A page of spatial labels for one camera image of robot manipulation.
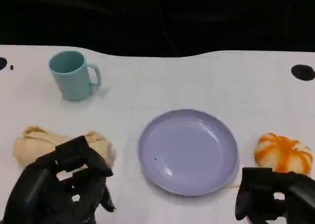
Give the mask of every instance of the pumpkin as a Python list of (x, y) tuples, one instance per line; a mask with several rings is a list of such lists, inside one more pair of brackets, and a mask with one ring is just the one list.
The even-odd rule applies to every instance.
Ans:
[(262, 135), (254, 150), (256, 163), (270, 167), (275, 172), (309, 174), (313, 165), (313, 155), (309, 147), (298, 140), (291, 140), (273, 133)]

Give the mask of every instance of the mug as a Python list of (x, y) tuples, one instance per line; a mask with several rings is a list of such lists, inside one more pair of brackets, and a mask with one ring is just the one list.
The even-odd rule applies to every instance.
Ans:
[[(97, 83), (90, 80), (88, 67), (97, 76)], [(63, 98), (79, 101), (87, 98), (101, 84), (99, 68), (86, 62), (84, 56), (76, 51), (64, 51), (56, 54), (49, 61), (49, 68), (61, 91)]]

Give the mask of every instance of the plate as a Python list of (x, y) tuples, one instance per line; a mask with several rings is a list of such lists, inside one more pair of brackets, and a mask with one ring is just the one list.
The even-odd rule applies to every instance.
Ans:
[(238, 149), (217, 118), (183, 109), (151, 121), (139, 139), (144, 174), (166, 191), (200, 196), (226, 185), (238, 171)]

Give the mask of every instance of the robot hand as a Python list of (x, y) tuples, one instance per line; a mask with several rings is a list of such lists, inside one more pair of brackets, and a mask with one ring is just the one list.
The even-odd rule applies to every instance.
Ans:
[[(284, 200), (274, 199), (281, 192)], [(290, 173), (276, 173), (271, 168), (243, 168), (235, 217), (248, 217), (253, 224), (285, 217), (288, 224), (315, 223), (315, 181)]]
[[(59, 180), (61, 171), (88, 168)], [(84, 136), (56, 147), (28, 165), (7, 201), (3, 224), (95, 224), (101, 204), (115, 210), (105, 184), (113, 173), (105, 160), (88, 146)], [(72, 197), (80, 195), (78, 201)]]

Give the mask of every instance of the white table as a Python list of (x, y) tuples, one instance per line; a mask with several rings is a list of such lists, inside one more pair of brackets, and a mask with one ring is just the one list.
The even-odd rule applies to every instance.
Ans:
[[(99, 65), (103, 78), (93, 97), (76, 103), (61, 99), (48, 69), (55, 53), (71, 49)], [(252, 149), (269, 131), (299, 139), (315, 151), (315, 80), (303, 82), (291, 74), (295, 64), (315, 65), (314, 53), (221, 51), (162, 59), (115, 57), (73, 47), (0, 46), (0, 56), (8, 59), (0, 71), (1, 216), (21, 173), (12, 146), (30, 125), (69, 136), (96, 130), (113, 143), (117, 159), (108, 186), (117, 211), (98, 209), (99, 224), (243, 222), (234, 218), (237, 189), (184, 198), (146, 181), (137, 139), (144, 126), (165, 111), (194, 108), (225, 122), (237, 140), (241, 167), (254, 165)]]

